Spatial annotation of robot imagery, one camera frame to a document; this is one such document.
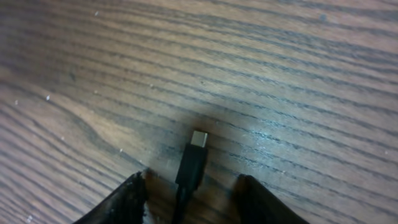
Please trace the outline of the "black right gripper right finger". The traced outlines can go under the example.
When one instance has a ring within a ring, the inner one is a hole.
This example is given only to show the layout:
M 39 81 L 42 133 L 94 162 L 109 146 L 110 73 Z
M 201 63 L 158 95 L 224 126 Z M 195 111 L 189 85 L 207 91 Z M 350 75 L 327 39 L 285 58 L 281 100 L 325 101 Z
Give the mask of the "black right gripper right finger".
M 242 224 L 308 224 L 251 175 L 238 176 L 234 201 Z

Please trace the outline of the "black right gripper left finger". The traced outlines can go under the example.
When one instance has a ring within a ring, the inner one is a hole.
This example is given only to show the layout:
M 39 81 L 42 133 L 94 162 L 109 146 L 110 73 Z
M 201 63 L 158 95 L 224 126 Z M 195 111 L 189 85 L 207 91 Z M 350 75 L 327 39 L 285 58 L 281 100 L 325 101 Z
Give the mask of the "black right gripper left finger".
M 136 172 L 74 224 L 143 224 L 147 199 L 145 179 Z

